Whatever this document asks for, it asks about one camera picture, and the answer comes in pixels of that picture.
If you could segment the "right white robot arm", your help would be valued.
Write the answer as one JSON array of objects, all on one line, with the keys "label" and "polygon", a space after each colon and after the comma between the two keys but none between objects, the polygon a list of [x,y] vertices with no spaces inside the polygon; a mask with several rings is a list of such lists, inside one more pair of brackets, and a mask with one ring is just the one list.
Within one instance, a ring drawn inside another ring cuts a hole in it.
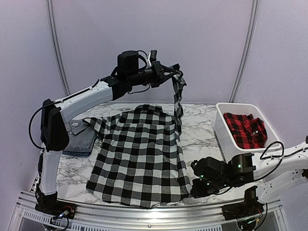
[{"label": "right white robot arm", "polygon": [[193,161],[191,168],[197,177],[192,181],[194,198],[218,195],[222,189],[256,182],[256,186],[245,190],[245,195],[252,197],[247,197],[238,206],[238,211],[248,216],[257,208],[257,202],[271,202],[308,182],[308,142],[273,152],[267,147],[262,153],[238,154],[229,162],[206,157]]}]

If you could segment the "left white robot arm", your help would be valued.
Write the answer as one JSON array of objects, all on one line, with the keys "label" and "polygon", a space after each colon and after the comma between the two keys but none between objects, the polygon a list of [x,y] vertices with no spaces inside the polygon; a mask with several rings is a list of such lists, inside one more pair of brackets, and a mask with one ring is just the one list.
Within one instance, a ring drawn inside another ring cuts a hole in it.
[{"label": "left white robot arm", "polygon": [[62,151],[69,143],[66,123],[92,107],[121,98],[134,86],[157,88],[172,77],[182,75],[179,64],[165,66],[156,56],[156,50],[151,50],[145,57],[141,51],[124,51],[118,55],[117,66],[109,76],[77,93],[43,102],[37,110],[41,112],[41,145],[36,146],[41,150],[38,162],[40,179],[36,190],[38,206],[50,214],[61,210],[56,178]]}]

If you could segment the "black white plaid shirt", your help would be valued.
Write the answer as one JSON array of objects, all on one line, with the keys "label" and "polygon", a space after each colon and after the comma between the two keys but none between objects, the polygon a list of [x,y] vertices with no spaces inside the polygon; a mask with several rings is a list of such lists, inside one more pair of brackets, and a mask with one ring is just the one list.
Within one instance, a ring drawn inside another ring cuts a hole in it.
[{"label": "black white plaid shirt", "polygon": [[87,181],[88,192],[108,203],[151,208],[190,195],[180,145],[183,74],[172,77],[174,113],[143,104],[109,117],[88,117],[101,146]]}]

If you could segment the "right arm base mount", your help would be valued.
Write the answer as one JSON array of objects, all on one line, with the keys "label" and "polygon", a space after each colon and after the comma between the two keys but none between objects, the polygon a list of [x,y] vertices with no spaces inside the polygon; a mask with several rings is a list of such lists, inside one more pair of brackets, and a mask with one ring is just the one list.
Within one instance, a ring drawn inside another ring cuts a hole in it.
[{"label": "right arm base mount", "polygon": [[263,212],[263,206],[264,204],[261,204],[259,202],[257,202],[256,204],[248,204],[245,202],[234,203],[224,205],[222,207],[222,214],[225,220],[240,219],[259,214],[259,212]]}]

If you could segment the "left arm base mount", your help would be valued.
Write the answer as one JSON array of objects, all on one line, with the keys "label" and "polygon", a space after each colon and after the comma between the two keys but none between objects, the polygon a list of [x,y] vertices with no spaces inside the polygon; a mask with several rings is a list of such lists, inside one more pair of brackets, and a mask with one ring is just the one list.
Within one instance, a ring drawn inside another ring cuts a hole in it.
[{"label": "left arm base mount", "polygon": [[63,202],[63,201],[56,201],[56,204],[53,208],[43,208],[41,205],[36,204],[35,210],[48,214],[53,215],[56,218],[62,218],[60,215],[63,214],[63,217],[73,219],[75,217],[77,205],[73,203]]}]

